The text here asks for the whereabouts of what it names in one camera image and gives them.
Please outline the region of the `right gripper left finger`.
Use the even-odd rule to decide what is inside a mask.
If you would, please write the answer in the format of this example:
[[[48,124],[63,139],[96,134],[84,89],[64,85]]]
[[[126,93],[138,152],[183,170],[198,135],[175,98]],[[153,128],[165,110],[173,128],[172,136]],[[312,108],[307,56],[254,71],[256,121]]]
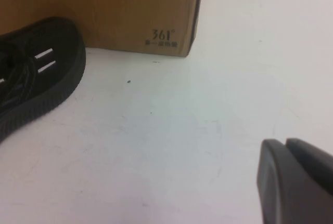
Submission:
[[[286,198],[286,172],[290,157],[285,143],[266,139],[261,144],[257,186],[263,222],[332,223],[332,199]]]

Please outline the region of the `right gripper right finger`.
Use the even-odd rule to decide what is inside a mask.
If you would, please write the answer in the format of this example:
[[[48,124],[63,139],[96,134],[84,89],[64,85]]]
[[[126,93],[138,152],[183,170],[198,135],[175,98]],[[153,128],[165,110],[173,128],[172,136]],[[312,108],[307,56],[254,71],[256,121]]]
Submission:
[[[301,139],[287,139],[286,198],[332,199],[332,155]]]

